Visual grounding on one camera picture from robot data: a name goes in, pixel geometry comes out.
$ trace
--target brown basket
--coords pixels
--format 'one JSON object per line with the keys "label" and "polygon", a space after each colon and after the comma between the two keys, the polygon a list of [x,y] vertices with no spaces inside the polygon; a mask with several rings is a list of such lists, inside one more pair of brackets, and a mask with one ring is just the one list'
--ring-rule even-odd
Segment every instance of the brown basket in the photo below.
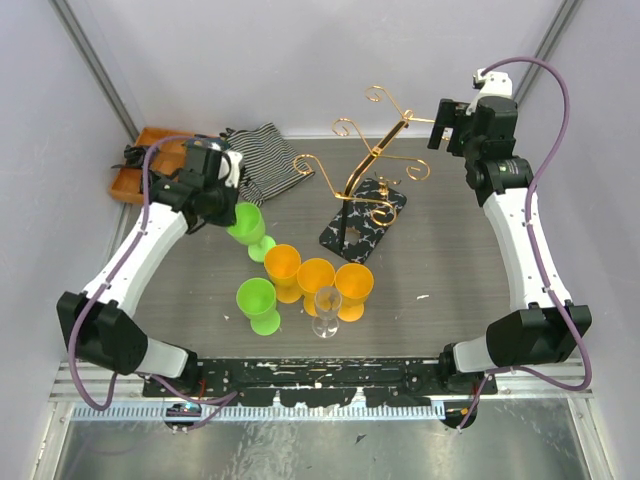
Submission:
{"label": "brown basket", "polygon": [[[136,146],[149,146],[164,137],[171,135],[190,135],[191,132],[181,132],[179,130],[166,130],[164,128],[147,127],[140,132]],[[182,168],[185,161],[185,149],[182,146],[183,140],[168,142],[162,145],[156,153],[151,169],[169,175],[176,169]],[[140,182],[142,180],[142,170],[136,168],[121,168],[115,180],[109,188],[109,193],[113,198],[124,203],[134,203],[142,205],[143,198],[140,193]]]}

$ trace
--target black and white striped towel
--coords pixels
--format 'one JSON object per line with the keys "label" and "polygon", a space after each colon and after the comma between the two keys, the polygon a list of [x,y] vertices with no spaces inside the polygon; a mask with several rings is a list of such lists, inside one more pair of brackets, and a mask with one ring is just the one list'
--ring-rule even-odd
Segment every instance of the black and white striped towel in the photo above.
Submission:
{"label": "black and white striped towel", "polygon": [[[273,123],[253,131],[227,129],[226,135],[220,135],[244,156],[246,181],[240,186],[240,194],[247,202],[260,206],[313,175],[302,175],[293,168],[298,152]],[[305,162],[300,166],[309,169]]]}

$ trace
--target white wall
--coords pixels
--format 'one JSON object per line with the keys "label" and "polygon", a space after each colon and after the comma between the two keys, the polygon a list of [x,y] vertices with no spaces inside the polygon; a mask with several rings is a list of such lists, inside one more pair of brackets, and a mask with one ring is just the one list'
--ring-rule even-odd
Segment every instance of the white wall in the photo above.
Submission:
{"label": "white wall", "polygon": [[386,132],[397,114],[364,98],[372,84],[430,118],[443,95],[472,96],[477,68],[532,54],[560,3],[70,1],[139,127],[289,135],[332,135],[344,116]]}
{"label": "white wall", "polygon": [[[631,479],[640,470],[640,6],[614,3],[583,2],[551,59],[569,85],[572,116],[540,201],[562,279],[593,314],[593,388],[619,478]],[[521,110],[517,153],[539,165],[561,112],[545,75]]]}
{"label": "white wall", "polygon": [[46,1],[2,1],[0,65],[0,478],[20,480],[65,352],[55,304],[104,262],[127,137]]}

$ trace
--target yellow cup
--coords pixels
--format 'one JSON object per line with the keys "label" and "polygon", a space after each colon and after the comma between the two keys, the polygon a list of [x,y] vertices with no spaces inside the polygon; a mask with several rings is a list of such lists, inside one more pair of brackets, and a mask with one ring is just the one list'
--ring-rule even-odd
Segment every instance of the yellow cup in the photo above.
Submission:
{"label": "yellow cup", "polygon": [[336,271],[324,258],[310,258],[298,270],[298,285],[304,295],[304,309],[312,317],[316,316],[314,297],[322,287],[333,285]]}
{"label": "yellow cup", "polygon": [[276,286],[276,298],[282,303],[294,303],[301,296],[297,274],[300,254],[291,245],[276,245],[264,257],[264,268]]}
{"label": "yellow cup", "polygon": [[338,318],[355,322],[364,314],[364,302],[373,290],[373,274],[364,265],[348,263],[336,273],[336,288],[342,295]]}

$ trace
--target wood grain surface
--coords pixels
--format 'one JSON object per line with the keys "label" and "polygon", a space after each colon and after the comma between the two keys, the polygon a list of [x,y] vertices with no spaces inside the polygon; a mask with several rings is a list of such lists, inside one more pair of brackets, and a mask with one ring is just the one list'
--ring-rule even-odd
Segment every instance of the wood grain surface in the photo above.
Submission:
{"label": "wood grain surface", "polygon": [[[366,263],[375,287],[362,319],[341,323],[335,337],[318,338],[302,302],[279,305],[281,331],[253,333],[235,293],[251,277],[264,277],[246,247],[222,228],[205,227],[181,239],[144,292],[135,321],[151,337],[184,346],[199,356],[395,356],[437,355],[451,342],[482,335],[508,313],[509,291],[495,235],[465,183],[463,160],[427,150],[426,139],[398,139],[387,153],[420,157],[432,169],[410,180],[406,162],[379,159],[371,169],[401,179],[395,187],[406,208]],[[296,140],[300,153],[323,160],[337,189],[365,156],[357,139]],[[266,202],[268,234],[295,246],[303,261],[345,262],[321,247],[318,236],[339,210],[318,173]],[[132,215],[130,223],[137,215]]]}

